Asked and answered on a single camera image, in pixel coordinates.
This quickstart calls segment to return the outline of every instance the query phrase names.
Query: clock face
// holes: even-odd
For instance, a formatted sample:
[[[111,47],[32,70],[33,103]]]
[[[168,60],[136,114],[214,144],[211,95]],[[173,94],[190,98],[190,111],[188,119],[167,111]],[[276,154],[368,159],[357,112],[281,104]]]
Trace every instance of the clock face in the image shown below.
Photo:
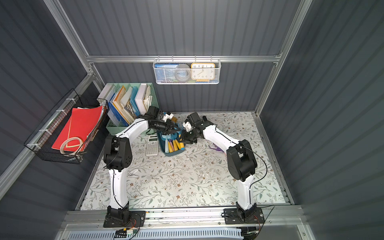
[[[215,79],[214,63],[191,64],[191,78],[196,81],[209,81]]]

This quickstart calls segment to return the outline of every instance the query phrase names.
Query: white clip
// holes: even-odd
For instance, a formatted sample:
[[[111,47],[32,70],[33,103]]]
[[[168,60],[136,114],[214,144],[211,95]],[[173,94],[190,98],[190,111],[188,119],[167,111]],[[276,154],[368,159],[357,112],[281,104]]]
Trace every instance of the white clip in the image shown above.
[[[48,131],[48,129],[40,129],[38,132],[47,132],[49,135],[52,135],[52,134]]]
[[[74,98],[66,98],[65,100],[72,100],[74,103],[76,103],[76,101],[74,100]]]
[[[37,147],[38,149],[41,149],[40,144],[38,144],[38,143],[27,144],[27,147]]]
[[[56,110],[56,112],[63,112],[65,114],[65,116],[67,115],[67,113],[64,111],[64,109],[62,110]]]

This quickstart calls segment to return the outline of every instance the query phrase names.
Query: red folder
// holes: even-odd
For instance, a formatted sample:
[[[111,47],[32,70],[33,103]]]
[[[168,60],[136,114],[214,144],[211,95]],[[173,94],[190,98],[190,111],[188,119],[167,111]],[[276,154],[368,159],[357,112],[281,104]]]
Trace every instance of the red folder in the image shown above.
[[[96,127],[96,124],[101,117],[102,110],[102,106],[90,109],[73,108],[71,117],[60,132],[55,143],[52,145],[52,148],[60,150],[62,143],[71,137],[79,137],[85,142],[88,135]],[[64,151],[74,152],[79,147],[80,142],[78,140],[72,140],[66,144]]]

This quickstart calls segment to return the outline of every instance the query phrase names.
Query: blue pen holder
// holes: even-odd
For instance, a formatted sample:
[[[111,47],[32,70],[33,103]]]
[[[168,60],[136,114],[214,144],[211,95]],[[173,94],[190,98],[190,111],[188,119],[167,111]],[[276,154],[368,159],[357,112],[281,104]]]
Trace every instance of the blue pen holder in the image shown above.
[[[175,140],[175,139],[179,141],[179,140],[180,140],[180,138],[179,138],[179,134],[181,134],[181,133],[179,133],[179,132],[177,132],[177,133],[172,133],[170,139],[171,139],[172,141]],[[179,150],[174,151],[174,152],[166,153],[166,151],[165,151],[165,139],[162,137],[162,134],[161,134],[160,131],[157,132],[157,137],[159,138],[160,149],[161,149],[161,151],[164,153],[165,156],[167,156],[167,157],[172,157],[172,156],[175,156],[175,155],[180,154],[180,153],[182,153],[183,151],[185,151],[185,148],[184,148],[183,150],[179,149]]]

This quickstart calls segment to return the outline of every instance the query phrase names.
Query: floral tablecloth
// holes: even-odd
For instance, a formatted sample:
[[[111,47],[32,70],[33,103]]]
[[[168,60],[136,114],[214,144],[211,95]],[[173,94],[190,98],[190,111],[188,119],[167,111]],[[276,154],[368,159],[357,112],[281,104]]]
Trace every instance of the floral tablecloth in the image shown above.
[[[180,122],[188,114],[176,114]],[[252,150],[267,163],[266,177],[252,185],[254,199],[261,204],[285,203],[265,148],[250,112],[205,113],[208,120],[232,136],[247,139]],[[186,151],[166,157],[161,151],[157,156],[145,156],[147,136],[139,136],[132,143],[133,161],[128,172],[138,169],[138,177],[127,178],[127,195],[130,208],[197,207],[234,205],[237,186],[227,167],[227,157],[213,143],[198,139],[197,144],[186,145]],[[258,167],[254,179],[264,176],[266,167],[257,157]],[[81,210],[106,209],[109,205],[109,173],[100,162]]]

